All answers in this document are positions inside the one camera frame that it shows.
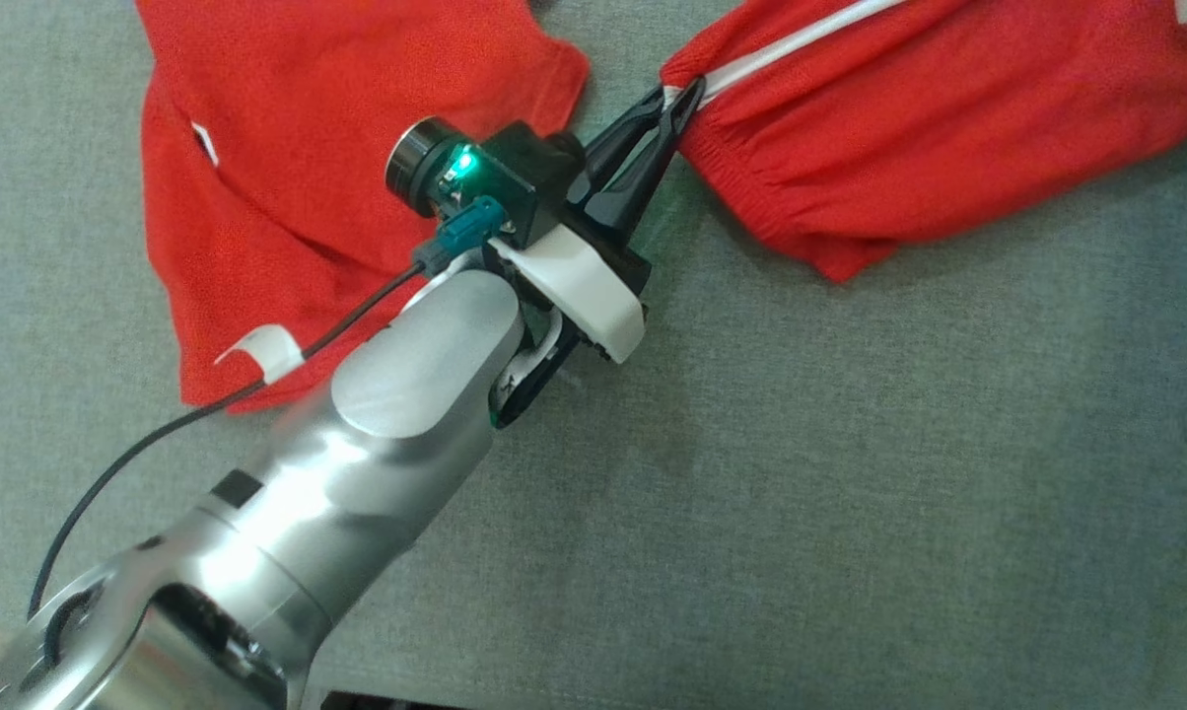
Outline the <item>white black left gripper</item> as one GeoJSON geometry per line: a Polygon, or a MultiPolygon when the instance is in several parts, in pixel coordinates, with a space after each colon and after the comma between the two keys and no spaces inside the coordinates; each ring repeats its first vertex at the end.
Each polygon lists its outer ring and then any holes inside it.
{"type": "MultiPolygon", "coordinates": [[[[679,93],[654,87],[585,147],[585,165],[566,201],[595,224],[615,233],[637,230],[645,210],[705,99],[705,81],[679,93]]],[[[527,248],[490,242],[508,275],[542,297],[542,335],[527,335],[491,389],[499,430],[521,417],[565,364],[588,343],[612,364],[624,364],[645,338],[645,309],[611,265],[567,226],[557,226],[527,248]]]]}

